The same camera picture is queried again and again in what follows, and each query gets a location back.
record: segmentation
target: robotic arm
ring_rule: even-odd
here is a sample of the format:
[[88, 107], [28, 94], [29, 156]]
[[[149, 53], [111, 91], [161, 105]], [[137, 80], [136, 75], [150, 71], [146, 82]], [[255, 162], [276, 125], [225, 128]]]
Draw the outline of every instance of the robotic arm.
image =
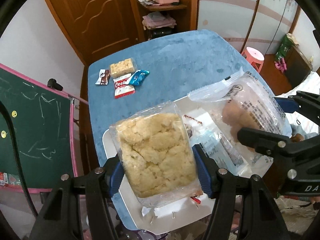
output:
[[[276, 98], [285, 112], [297, 111], [320, 125], [320, 96], [297, 92], [289, 98]], [[278, 192], [283, 195], [320, 195], [320, 135], [305, 141], [292, 143], [286, 136], [259, 130], [242, 128], [239, 141], [253, 147], [256, 152], [274, 158], [281, 170], [281, 185]], [[201, 145], [193, 152], [198, 167], [201, 187], [215, 205], [205, 240], [227, 240], [232, 225], [235, 198], [242, 195], [242, 212], [238, 240], [289, 240], [281, 213], [261, 177], [249, 179], [232, 175], [208, 158]], [[124, 170], [119, 157], [110, 158], [104, 167], [96, 168], [88, 175], [71, 178], [61, 176], [57, 187], [49, 194], [30, 234], [30, 240], [82, 239], [78, 195], [86, 195], [90, 231], [93, 240], [116, 240], [106, 198], [112, 197], [120, 187]], [[317, 215], [302, 239], [316, 239]]]

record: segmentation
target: blue gripper pad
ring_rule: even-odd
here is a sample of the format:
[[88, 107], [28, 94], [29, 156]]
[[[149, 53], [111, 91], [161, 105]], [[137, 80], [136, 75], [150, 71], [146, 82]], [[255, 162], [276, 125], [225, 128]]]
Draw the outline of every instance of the blue gripper pad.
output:
[[203, 160], [201, 159], [199, 153], [198, 153], [198, 150], [201, 150], [199, 148], [200, 146], [198, 145], [198, 147], [196, 145], [194, 145], [192, 147], [192, 151], [193, 151], [193, 154], [195, 156], [195, 160], [196, 160], [196, 165], [197, 165], [197, 170], [198, 170], [198, 177], [199, 177], [199, 181], [200, 181], [200, 184], [201, 184], [201, 188], [202, 188], [202, 191], [204, 193], [206, 193], [209, 198], [212, 196], [213, 192], [212, 192], [212, 188], [211, 188], [211, 185], [212, 185], [212, 179], [211, 179], [211, 176], [203, 162]]
[[274, 98], [285, 113], [293, 114], [299, 110], [299, 104], [293, 98]]
[[121, 162], [118, 161], [110, 177], [110, 185], [109, 185], [110, 197], [113, 197], [113, 195], [119, 191], [123, 176], [124, 176], [124, 169], [121, 165]]

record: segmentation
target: green chalkboard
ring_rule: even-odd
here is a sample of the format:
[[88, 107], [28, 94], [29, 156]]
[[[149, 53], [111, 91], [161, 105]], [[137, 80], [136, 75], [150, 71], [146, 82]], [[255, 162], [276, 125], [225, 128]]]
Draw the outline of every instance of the green chalkboard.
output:
[[[53, 188], [62, 174], [73, 174], [70, 99], [0, 68], [0, 100], [12, 118], [27, 187]], [[0, 133], [0, 172], [11, 174], [14, 184], [19, 177], [2, 115]]]

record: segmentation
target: blue table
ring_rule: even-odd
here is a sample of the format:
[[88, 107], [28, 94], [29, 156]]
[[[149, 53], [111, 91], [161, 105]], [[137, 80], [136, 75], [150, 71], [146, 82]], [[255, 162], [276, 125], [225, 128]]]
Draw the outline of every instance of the blue table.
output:
[[[114, 98], [114, 83], [95, 85], [100, 69], [112, 63], [134, 58], [139, 69], [150, 75], [136, 93]], [[88, 97], [94, 143], [100, 166], [106, 162], [102, 135], [109, 126], [136, 112], [165, 101], [182, 98], [192, 90], [209, 85], [237, 72], [240, 67], [252, 72], [269, 89], [256, 70], [222, 37], [212, 31], [190, 31], [146, 41], [116, 52], [89, 67]], [[113, 202], [124, 225], [134, 230], [122, 199]]]

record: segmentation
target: blue candy wrapper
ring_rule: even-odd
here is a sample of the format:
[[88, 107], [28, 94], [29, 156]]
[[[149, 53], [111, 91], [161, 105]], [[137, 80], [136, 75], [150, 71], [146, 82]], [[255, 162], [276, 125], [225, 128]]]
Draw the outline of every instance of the blue candy wrapper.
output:
[[148, 70], [137, 70], [128, 80], [125, 82], [126, 85], [141, 86], [142, 82], [149, 75]]

